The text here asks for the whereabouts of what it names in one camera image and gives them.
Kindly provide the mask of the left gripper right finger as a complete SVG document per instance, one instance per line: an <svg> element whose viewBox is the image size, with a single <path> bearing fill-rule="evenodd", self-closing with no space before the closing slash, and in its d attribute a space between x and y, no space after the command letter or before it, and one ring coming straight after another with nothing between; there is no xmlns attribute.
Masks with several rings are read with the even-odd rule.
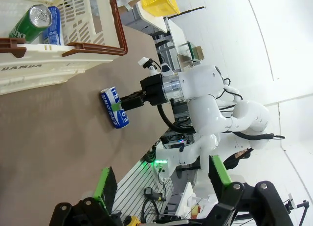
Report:
<svg viewBox="0 0 313 226"><path fill-rule="evenodd" d="M232 182L218 155L209 157L208 176L218 203L206 217L206 226L230 226L239 212L249 212L258 226L293 225L273 183Z"/></svg>

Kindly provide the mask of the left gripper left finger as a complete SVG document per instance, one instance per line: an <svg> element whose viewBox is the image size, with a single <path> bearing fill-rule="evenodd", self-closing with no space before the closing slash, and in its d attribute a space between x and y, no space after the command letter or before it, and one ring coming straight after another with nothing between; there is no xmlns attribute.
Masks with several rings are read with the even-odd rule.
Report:
<svg viewBox="0 0 313 226"><path fill-rule="evenodd" d="M121 226L121 212L113 211L117 182L112 167L104 168L91 197L76 205L59 203L55 206L51 226Z"/></svg>

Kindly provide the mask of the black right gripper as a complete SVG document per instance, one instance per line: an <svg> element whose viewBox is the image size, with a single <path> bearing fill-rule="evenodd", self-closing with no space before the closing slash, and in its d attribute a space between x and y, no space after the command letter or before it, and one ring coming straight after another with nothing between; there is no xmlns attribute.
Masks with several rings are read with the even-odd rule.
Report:
<svg viewBox="0 0 313 226"><path fill-rule="evenodd" d="M149 102L152 106L157 106L167 102L163 91L162 74L146 77L140 81L142 90L130 95L119 97L119 101L112 104L112 110L132 110Z"/></svg>

